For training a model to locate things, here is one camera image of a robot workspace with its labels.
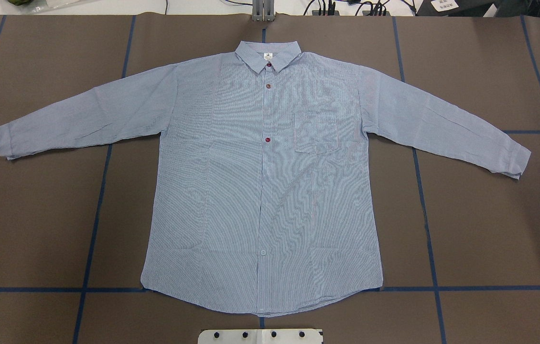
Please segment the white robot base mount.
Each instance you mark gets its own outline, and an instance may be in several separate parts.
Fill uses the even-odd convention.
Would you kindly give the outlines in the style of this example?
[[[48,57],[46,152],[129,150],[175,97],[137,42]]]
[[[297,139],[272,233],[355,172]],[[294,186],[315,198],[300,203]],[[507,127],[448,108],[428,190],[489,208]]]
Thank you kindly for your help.
[[[204,330],[198,344],[323,344],[321,329],[216,329]]]

